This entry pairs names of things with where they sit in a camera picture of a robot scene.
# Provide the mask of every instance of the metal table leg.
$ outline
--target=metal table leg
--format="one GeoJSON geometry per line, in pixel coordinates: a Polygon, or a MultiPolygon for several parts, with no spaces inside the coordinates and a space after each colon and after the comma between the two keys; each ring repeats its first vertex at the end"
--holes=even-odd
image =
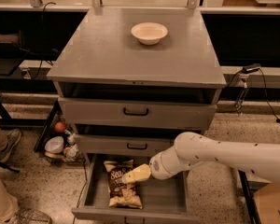
{"type": "Polygon", "coordinates": [[[50,127],[51,123],[53,122],[56,113],[60,110],[61,109],[60,109],[59,103],[58,103],[58,101],[56,101],[54,104],[54,107],[51,109],[51,111],[48,115],[48,118],[46,119],[46,123],[44,124],[43,132],[42,132],[42,134],[40,134],[40,136],[35,144],[35,148],[34,148],[35,152],[44,150],[43,143],[44,143],[46,136],[49,133],[49,127],[50,127]]]}
{"type": "Polygon", "coordinates": [[[242,183],[245,202],[249,212],[251,224],[261,224],[256,206],[253,201],[253,196],[249,188],[249,183],[246,179],[245,172],[239,171],[239,175],[242,183]]]}

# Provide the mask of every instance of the white bowl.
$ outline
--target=white bowl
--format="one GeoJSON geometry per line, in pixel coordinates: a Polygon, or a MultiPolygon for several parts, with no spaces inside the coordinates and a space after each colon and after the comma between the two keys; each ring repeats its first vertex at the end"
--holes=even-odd
{"type": "Polygon", "coordinates": [[[132,28],[131,32],[145,45],[155,45],[168,34],[165,26],[153,22],[139,23],[132,28]]]}
{"type": "Polygon", "coordinates": [[[61,153],[63,151],[64,140],[62,137],[53,137],[45,144],[45,150],[49,153],[61,153]]]}

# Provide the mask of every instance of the drawer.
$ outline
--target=drawer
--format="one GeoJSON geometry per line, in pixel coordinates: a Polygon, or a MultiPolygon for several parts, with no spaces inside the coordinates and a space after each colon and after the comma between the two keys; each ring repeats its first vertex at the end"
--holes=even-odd
{"type": "Polygon", "coordinates": [[[207,130],[216,105],[111,100],[59,99],[67,121],[163,129],[207,130]]]}
{"type": "Polygon", "coordinates": [[[83,153],[124,154],[153,156],[167,149],[170,139],[132,138],[114,136],[75,135],[78,148],[83,153]]]}
{"type": "Polygon", "coordinates": [[[59,82],[63,97],[210,104],[216,89],[59,82]]]}
{"type": "MultiPolygon", "coordinates": [[[[80,206],[72,209],[78,219],[129,224],[193,224],[199,219],[189,213],[189,193],[186,173],[167,180],[150,178],[137,183],[143,209],[109,207],[107,172],[104,161],[122,158],[114,155],[90,155],[90,178],[82,194],[80,206]]],[[[148,163],[148,157],[125,156],[134,164],[148,163]]]]}
{"type": "Polygon", "coordinates": [[[91,124],[73,124],[72,127],[75,129],[75,132],[79,134],[116,137],[175,139],[179,134],[183,132],[194,132],[202,134],[202,130],[199,129],[158,129],[91,124]]]}

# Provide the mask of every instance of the open drawer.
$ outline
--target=open drawer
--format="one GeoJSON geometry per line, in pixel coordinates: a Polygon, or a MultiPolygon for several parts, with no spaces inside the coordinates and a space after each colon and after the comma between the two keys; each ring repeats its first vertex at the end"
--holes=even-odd
{"type": "Polygon", "coordinates": [[[107,172],[104,161],[133,159],[134,165],[148,163],[148,157],[88,154],[90,175],[80,206],[72,209],[78,219],[129,224],[192,224],[198,218],[189,213],[189,192],[186,173],[167,180],[150,178],[137,183],[143,209],[109,207],[107,172]]]}

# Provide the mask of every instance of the gray cabinet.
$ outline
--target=gray cabinet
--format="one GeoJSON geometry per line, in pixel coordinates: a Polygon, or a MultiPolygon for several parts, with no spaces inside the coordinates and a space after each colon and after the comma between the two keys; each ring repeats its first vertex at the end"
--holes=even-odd
{"type": "Polygon", "coordinates": [[[142,210],[108,207],[105,160],[135,165],[168,148],[179,133],[204,133],[226,85],[199,11],[185,8],[91,9],[48,78],[64,117],[89,160],[77,218],[119,223],[197,223],[189,210],[187,173],[139,183],[142,210]],[[139,22],[167,26],[154,46],[131,35],[139,22]]]}

